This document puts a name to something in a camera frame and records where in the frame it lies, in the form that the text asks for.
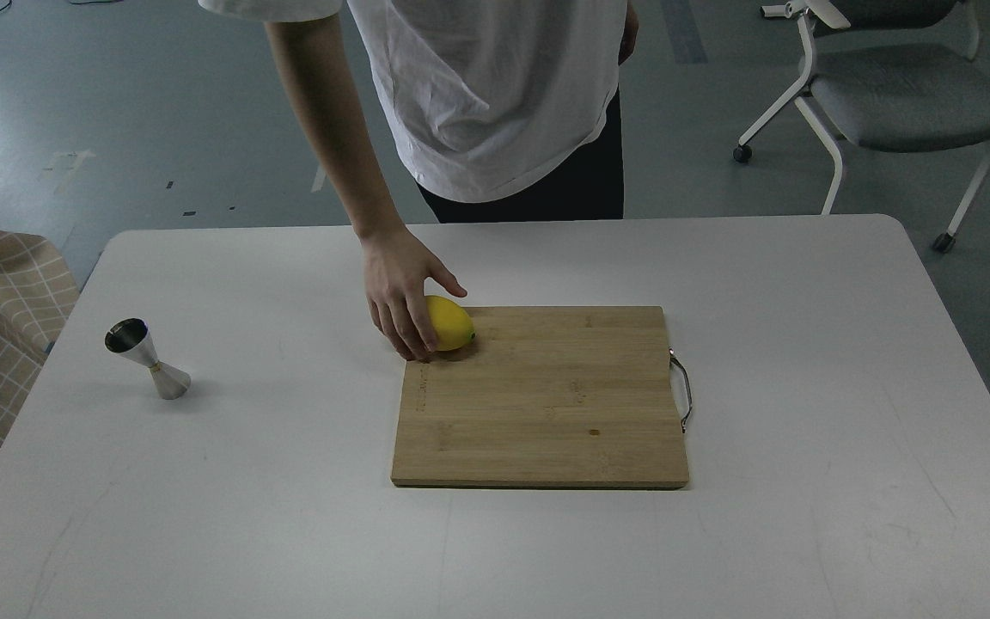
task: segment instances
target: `cutting board handle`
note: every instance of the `cutting board handle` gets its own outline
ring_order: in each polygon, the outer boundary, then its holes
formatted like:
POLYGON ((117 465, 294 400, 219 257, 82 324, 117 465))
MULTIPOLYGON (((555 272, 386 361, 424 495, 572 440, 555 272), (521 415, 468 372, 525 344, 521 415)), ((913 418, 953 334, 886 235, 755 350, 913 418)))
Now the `cutting board handle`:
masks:
POLYGON ((677 368, 679 372, 682 372, 682 382, 684 383, 685 391, 687 391, 687 412, 682 416, 682 434, 685 434, 687 432, 687 420, 694 413, 694 392, 690 390, 690 372, 687 372, 685 365, 675 356, 675 349, 670 348, 669 350, 671 353, 671 367, 677 368))

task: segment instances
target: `chair seat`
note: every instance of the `chair seat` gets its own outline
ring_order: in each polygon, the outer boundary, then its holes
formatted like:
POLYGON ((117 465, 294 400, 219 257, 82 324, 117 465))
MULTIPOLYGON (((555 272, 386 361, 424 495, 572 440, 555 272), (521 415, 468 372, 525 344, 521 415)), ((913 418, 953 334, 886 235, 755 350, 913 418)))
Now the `chair seat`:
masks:
POLYGON ((945 46, 821 54, 810 91, 842 136, 866 149, 927 152, 990 140, 990 79, 945 46))

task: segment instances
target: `white t-shirt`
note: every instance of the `white t-shirt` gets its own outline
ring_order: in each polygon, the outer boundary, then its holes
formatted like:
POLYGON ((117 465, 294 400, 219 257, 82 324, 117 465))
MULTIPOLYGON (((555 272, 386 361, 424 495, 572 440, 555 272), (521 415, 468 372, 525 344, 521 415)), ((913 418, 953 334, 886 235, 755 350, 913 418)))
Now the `white t-shirt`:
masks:
MULTIPOLYGON (((307 21, 342 0, 198 0, 307 21)), ((445 199, 502 199, 597 138, 617 90, 624 0, 349 0, 400 159, 445 199)))

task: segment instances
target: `black pants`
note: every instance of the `black pants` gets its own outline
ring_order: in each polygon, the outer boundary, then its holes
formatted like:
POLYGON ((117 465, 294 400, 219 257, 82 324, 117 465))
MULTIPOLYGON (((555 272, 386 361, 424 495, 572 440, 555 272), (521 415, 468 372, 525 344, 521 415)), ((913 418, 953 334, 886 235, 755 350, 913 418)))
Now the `black pants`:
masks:
POLYGON ((620 99, 615 94, 606 107, 606 125, 593 142, 580 146, 553 172, 514 195, 469 204, 436 196, 421 185, 419 191, 443 224, 622 219, 625 174, 620 99))

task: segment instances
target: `chair leg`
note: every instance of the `chair leg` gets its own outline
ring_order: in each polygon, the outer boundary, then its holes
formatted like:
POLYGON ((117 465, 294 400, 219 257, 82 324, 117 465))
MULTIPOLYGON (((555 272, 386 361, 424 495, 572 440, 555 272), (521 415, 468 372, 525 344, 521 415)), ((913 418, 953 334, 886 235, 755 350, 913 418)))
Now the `chair leg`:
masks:
POLYGON ((824 209, 821 212, 821 215, 828 215, 832 211, 832 206, 835 204, 835 197, 838 195, 838 189, 842 185, 842 175, 846 172, 846 166, 842 165, 842 151, 838 148, 838 142, 835 141, 832 132, 820 121, 820 117, 816 116, 808 99, 798 97, 794 103, 797 105, 797 109, 801 110, 801 116, 804 117, 804 120, 809 121, 809 126, 812 126, 812 130, 816 132, 816 136, 820 138, 820 141, 824 144, 824 148, 828 149, 828 153, 832 156, 832 161, 835 162, 835 175, 832 176, 832 186, 828 190, 828 198, 824 200, 824 209))
POLYGON ((950 228, 947 229, 946 234, 950 236, 957 236, 957 228, 962 226, 962 219, 965 219, 966 212, 969 211, 969 207, 973 206, 973 201, 975 196, 980 191, 980 185, 987 178, 987 173, 990 172, 990 140, 985 143, 986 149, 983 153, 983 158, 980 160, 980 164, 977 165, 977 171, 973 175, 973 180, 969 182, 969 188, 966 189, 965 195, 962 196, 962 203, 958 205, 957 211, 954 212, 954 218, 950 221, 950 228))
MULTIPOLYGON (((801 33, 801 44, 804 46, 804 67, 801 70, 801 76, 739 137, 737 151, 747 148, 747 143, 755 138, 755 134, 758 134, 763 126, 767 125, 767 122, 773 120, 773 117, 778 116, 778 113, 781 113, 781 110, 785 109, 785 106, 789 105, 790 101, 793 101, 805 88, 809 87, 809 81, 812 79, 812 70, 815 63, 815 42, 812 38, 812 22, 809 21, 807 15, 801 15, 800 19, 797 20, 797 30, 801 33)), ((750 158, 749 150, 743 159, 737 153, 736 161, 743 163, 747 161, 747 158, 750 158)))

